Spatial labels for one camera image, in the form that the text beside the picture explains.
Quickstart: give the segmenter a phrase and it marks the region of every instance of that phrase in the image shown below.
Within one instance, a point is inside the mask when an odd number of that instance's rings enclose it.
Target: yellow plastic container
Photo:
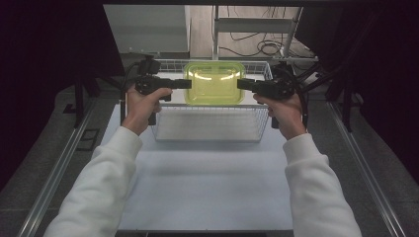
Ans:
[[[196,61],[184,68],[184,78],[192,80],[192,89],[185,90],[188,105],[238,105],[244,92],[237,89],[237,79],[245,77],[239,62]]]

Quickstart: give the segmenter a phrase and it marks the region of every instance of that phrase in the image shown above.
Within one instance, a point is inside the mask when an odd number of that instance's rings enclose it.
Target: wire rack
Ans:
[[[160,72],[183,73],[185,66],[192,61],[204,60],[180,60],[180,59],[160,59]],[[263,75],[265,80],[272,80],[272,73],[266,61],[240,61],[246,68],[246,74]]]
[[[159,60],[160,72],[183,74],[191,61],[203,60]],[[246,75],[263,75],[272,79],[267,62],[240,62]],[[158,141],[232,141],[259,142],[268,119],[267,106],[189,106],[186,104],[162,104],[157,114],[157,123],[152,127]]]

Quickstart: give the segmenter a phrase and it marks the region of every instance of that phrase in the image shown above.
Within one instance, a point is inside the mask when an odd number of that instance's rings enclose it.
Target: white sleeve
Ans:
[[[311,135],[289,140],[284,151],[294,236],[362,236],[327,156],[319,153]]]
[[[139,137],[122,126],[98,146],[44,236],[115,236],[140,147]]]

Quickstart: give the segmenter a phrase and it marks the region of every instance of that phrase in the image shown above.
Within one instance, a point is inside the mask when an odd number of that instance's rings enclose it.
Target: white platform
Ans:
[[[119,126],[119,111],[116,105],[102,143]],[[120,229],[292,229],[285,139],[269,125],[260,143],[156,142],[150,128],[140,137]]]

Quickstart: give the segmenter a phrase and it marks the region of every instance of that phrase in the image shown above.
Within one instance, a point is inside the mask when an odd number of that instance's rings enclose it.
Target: person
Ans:
[[[44,236],[115,236],[142,144],[139,135],[147,129],[150,114],[160,111],[159,98],[171,92],[161,88],[142,96],[132,87],[127,91],[128,113],[122,126],[107,144],[95,149]],[[298,96],[285,101],[259,95],[254,99],[269,106],[269,116],[277,118],[287,139],[294,236],[361,236],[327,156],[319,153],[301,122]]]

